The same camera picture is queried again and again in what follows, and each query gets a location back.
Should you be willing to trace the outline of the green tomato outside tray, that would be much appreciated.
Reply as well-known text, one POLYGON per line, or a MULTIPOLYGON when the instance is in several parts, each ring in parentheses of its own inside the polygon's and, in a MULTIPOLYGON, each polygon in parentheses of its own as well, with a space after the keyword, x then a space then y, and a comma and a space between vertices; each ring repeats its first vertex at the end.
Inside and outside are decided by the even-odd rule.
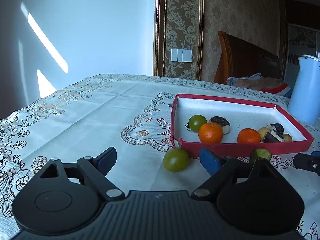
POLYGON ((181 172, 187 168, 189 163, 189 154, 180 148, 168 150, 163 158, 163 166, 170 172, 181 172))

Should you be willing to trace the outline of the green tomato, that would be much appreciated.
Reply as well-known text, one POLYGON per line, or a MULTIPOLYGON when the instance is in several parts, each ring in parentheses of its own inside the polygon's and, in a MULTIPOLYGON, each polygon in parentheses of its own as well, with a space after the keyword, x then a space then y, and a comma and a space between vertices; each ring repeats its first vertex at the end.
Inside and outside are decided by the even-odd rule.
POLYGON ((185 127, 187 130, 198 133, 200 127, 207 123, 207 119, 202 115, 193 115, 190 117, 187 124, 185 124, 185 127))

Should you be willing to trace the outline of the right orange mandarin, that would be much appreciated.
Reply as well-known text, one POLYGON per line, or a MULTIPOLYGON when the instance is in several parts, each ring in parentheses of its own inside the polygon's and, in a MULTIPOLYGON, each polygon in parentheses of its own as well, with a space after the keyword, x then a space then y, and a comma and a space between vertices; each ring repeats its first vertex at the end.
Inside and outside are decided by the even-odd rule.
POLYGON ((257 144, 261 142, 261 136, 255 129, 244 128, 239 132, 237 142, 239 144, 257 144))

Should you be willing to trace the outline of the white wall switch panel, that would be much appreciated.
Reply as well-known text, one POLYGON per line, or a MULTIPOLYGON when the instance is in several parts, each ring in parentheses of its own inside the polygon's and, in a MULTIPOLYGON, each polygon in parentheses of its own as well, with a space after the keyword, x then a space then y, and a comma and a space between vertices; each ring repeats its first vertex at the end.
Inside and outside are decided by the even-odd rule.
POLYGON ((171 49, 171 62, 192 62, 192 50, 189 49, 171 49))

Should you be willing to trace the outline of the small brown longan fruit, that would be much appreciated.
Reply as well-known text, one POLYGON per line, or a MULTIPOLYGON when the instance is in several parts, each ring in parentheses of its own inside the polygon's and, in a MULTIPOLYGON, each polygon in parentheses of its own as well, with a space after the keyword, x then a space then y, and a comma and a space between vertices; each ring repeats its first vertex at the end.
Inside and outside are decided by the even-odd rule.
POLYGON ((283 142, 292 142, 293 138, 289 134, 283 134, 283 142))

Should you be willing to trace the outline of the light blue electric kettle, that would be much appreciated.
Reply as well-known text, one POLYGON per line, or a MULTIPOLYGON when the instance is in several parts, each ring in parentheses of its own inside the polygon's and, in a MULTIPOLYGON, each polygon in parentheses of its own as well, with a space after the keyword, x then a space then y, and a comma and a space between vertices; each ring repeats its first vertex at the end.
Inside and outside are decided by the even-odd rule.
POLYGON ((304 54, 298 60, 299 72, 287 109, 295 118, 315 125, 319 118, 319 58, 304 54))

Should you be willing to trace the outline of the pale yellow small fruit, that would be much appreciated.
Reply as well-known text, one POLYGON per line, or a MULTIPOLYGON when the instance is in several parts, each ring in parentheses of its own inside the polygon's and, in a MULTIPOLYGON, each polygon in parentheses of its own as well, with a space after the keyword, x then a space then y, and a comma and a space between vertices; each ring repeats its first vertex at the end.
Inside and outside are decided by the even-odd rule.
POLYGON ((267 133, 270 133, 271 130, 267 127, 262 127, 258 130, 258 133, 260 134, 260 137, 261 137, 261 141, 264 141, 265 139, 265 136, 267 133))

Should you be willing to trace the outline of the red shallow cardboard tray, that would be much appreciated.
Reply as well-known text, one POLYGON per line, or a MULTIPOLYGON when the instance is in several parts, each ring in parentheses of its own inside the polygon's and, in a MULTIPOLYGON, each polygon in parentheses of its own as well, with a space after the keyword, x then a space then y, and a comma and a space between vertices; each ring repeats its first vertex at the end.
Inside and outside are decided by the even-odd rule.
POLYGON ((274 103, 224 98, 220 96, 177 94, 171 109, 171 135, 173 146, 186 150, 191 157, 198 157, 205 147, 221 157, 248 157, 256 148, 265 148, 273 155, 306 152, 314 138, 289 113, 274 103), (221 116, 230 124, 230 132, 219 144, 203 144, 197 133, 186 127, 190 117, 202 115, 206 119, 221 116), (266 125, 282 124, 291 135, 292 142, 238 144, 237 136, 244 128, 260 129, 266 125))

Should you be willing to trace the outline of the green cucumber piece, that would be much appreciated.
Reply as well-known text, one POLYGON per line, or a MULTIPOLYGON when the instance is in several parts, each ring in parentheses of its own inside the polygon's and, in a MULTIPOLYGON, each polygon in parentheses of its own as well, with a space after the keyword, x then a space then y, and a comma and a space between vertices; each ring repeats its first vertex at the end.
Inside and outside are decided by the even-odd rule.
POLYGON ((264 148, 256 148, 250 156, 250 162, 254 163, 258 158, 264 158, 267 161, 270 161, 272 154, 270 151, 264 148))

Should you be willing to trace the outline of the purple eggplant piece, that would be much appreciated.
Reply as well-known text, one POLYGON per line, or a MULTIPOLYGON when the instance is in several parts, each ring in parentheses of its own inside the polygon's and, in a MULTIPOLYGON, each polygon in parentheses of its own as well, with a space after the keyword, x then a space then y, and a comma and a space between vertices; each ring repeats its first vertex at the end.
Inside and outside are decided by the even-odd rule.
POLYGON ((270 132, 267 132, 264 136, 263 142, 283 142, 284 138, 278 136, 277 134, 272 134, 270 132))

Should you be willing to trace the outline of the white floral tablecloth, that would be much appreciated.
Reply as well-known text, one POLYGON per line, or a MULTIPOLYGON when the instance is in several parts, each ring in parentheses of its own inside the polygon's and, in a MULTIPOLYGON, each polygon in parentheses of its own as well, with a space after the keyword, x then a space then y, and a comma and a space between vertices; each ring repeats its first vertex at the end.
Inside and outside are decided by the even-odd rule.
POLYGON ((319 176, 294 167, 319 151, 319 127, 306 152, 252 163, 214 200, 192 192, 209 173, 198 157, 181 172, 163 166, 172 148, 177 94, 274 103, 288 99, 203 81, 99 74, 36 100, 1 121, 1 239, 319 239, 319 176), (114 201, 57 201, 53 158, 76 163, 108 148, 117 160, 105 176, 125 193, 114 201))

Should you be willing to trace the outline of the wardrobe with patterned door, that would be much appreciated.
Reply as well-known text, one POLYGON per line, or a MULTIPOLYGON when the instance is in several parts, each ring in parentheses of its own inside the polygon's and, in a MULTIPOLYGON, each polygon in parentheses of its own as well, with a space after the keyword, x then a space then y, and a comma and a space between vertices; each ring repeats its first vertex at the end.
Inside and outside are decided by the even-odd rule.
POLYGON ((284 81, 293 87, 299 72, 298 58, 303 54, 319 57, 319 31, 289 25, 289 43, 284 81))

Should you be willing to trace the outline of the left orange mandarin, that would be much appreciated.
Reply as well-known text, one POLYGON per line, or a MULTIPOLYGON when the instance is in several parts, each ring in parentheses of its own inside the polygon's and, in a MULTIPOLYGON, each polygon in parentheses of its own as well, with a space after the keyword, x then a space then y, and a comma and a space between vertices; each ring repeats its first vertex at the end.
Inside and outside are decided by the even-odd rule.
POLYGON ((207 122, 198 132, 200 142, 205 144, 219 144, 223 139, 223 129, 219 124, 207 122))

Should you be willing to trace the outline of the orange mandarin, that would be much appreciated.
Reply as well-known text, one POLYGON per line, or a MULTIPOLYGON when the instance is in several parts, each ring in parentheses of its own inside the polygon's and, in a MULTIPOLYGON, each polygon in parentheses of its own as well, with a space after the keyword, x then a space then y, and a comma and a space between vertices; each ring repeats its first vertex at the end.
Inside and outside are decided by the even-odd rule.
POLYGON ((223 139, 223 129, 219 124, 207 122, 198 132, 200 142, 205 144, 219 144, 223 139))
POLYGON ((239 144, 257 144, 261 142, 261 136, 255 129, 244 128, 239 132, 237 142, 239 144))

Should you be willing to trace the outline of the folded bedding pile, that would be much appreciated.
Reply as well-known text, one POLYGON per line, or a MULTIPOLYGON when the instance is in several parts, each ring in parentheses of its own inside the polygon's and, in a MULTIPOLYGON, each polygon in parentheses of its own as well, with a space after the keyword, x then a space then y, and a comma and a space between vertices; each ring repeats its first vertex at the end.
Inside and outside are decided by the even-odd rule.
POLYGON ((261 92, 284 96, 286 98, 291 98, 292 95, 292 88, 288 84, 284 83, 280 79, 262 77, 260 73, 242 78, 231 76, 226 80, 226 82, 229 86, 258 90, 261 92))

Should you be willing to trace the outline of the dark peeled fruit chunk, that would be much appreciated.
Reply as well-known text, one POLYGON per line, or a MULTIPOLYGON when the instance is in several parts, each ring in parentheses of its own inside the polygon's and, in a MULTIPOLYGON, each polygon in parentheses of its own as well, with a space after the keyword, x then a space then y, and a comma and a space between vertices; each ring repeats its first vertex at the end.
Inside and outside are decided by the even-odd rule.
POLYGON ((228 134, 230 132, 231 124, 225 118, 223 118, 221 116, 213 116, 210 118, 210 122, 220 125, 223 130, 224 135, 228 134))

